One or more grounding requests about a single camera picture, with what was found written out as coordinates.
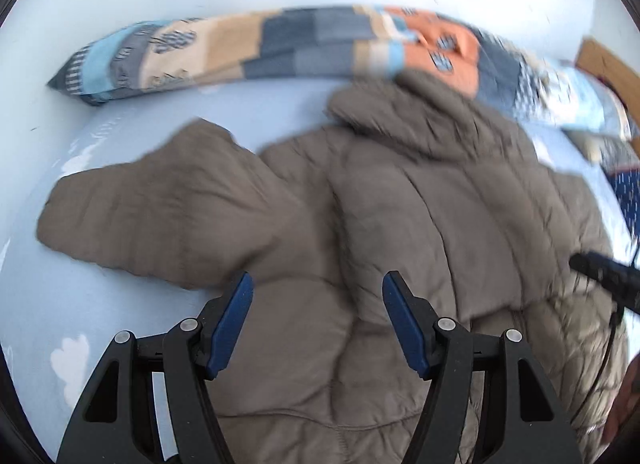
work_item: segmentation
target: pillow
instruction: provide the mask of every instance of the pillow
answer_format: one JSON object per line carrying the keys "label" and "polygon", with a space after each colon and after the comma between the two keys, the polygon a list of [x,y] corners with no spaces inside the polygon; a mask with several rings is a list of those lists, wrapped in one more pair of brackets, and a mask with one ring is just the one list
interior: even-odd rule
{"label": "pillow", "polygon": [[558,60],[525,56],[536,77],[536,119],[569,130],[629,140],[637,127],[616,93],[594,76]]}
{"label": "pillow", "polygon": [[565,130],[564,133],[586,160],[601,165],[606,173],[640,168],[640,158],[626,140],[582,130]]}

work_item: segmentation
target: bedding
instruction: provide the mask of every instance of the bedding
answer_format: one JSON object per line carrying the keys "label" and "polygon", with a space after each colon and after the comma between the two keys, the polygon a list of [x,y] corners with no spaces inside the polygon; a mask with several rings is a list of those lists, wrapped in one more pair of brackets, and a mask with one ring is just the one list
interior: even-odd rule
{"label": "bedding", "polygon": [[[472,332],[518,328],[574,412],[612,311],[568,266],[576,251],[610,254],[584,181],[542,166],[520,126],[422,71],[358,82],[328,112],[338,125],[259,157],[196,120],[134,163],[62,178],[38,239],[184,288],[252,275],[234,358],[209,387],[239,463],[400,460],[429,383],[402,364],[383,306],[393,269]],[[587,459],[625,369],[621,333],[574,424]],[[472,391],[460,462],[480,397]]]}
{"label": "bedding", "polygon": [[73,54],[49,85],[91,104],[190,85],[274,76],[392,78],[429,72],[519,121],[631,137],[616,95],[431,11],[344,6],[139,22]]}
{"label": "bedding", "polygon": [[[323,109],[329,94],[343,83],[336,78],[254,80],[113,101],[97,111],[44,174],[24,203],[10,241],[0,246],[0,343],[20,402],[52,458],[79,393],[112,336],[122,329],[137,336],[165,332],[199,313],[213,294],[78,262],[44,248],[35,238],[35,224],[56,181],[78,171],[134,161],[161,146],[193,116],[224,126],[238,144],[258,152],[331,123]],[[628,260],[628,231],[602,170],[582,158],[562,131],[533,122],[523,127],[540,161],[556,171],[578,174],[589,184],[614,255]],[[25,317],[38,327],[25,328]],[[162,376],[154,375],[162,448],[168,458],[175,453],[175,443],[163,387]]]}
{"label": "bedding", "polygon": [[628,141],[582,130],[566,130],[565,134],[586,160],[606,173],[640,168],[640,159]]}

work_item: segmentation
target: light blue bedsheet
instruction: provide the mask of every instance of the light blue bedsheet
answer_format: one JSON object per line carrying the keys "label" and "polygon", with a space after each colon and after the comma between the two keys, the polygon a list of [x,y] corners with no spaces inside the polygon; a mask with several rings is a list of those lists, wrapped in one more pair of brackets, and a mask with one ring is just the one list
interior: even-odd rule
{"label": "light blue bedsheet", "polygon": [[[0,342],[24,411],[55,458],[86,380],[112,336],[166,332],[195,316],[209,299],[167,282],[78,262],[35,238],[36,221],[63,175],[127,162],[157,148],[195,116],[229,129],[250,150],[328,122],[324,106],[343,80],[245,81],[114,101],[91,123],[34,189],[0,246]],[[622,213],[599,168],[590,166],[562,132],[525,124],[539,156],[559,171],[582,174],[605,218],[616,256],[628,256]],[[175,452],[163,381],[154,377],[165,456]]]}

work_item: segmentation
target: cloud print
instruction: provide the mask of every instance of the cloud print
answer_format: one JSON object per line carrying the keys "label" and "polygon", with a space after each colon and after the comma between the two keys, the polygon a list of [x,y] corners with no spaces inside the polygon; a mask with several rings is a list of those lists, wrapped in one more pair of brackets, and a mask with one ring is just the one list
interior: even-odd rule
{"label": "cloud print", "polygon": [[71,408],[76,407],[86,374],[86,363],[89,359],[89,341],[84,334],[78,339],[64,338],[62,348],[51,353],[51,367],[56,375],[65,382],[65,402]]}

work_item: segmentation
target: quilted fabric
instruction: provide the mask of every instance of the quilted fabric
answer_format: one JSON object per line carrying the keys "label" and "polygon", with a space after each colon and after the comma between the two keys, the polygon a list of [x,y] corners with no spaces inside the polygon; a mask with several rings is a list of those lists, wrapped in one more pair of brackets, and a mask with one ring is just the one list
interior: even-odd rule
{"label": "quilted fabric", "polygon": [[[519,329],[569,412],[593,383],[612,303],[568,267],[610,253],[581,178],[537,162],[516,123],[405,72],[334,94],[340,124],[259,157],[195,121],[141,160],[65,177],[38,224],[82,260],[216,286],[240,269],[254,302],[209,392],[244,463],[399,463],[429,383],[409,369],[382,303],[399,270],[473,332]],[[625,333],[575,421],[585,459],[622,380]],[[474,376],[458,462],[478,430]]]}

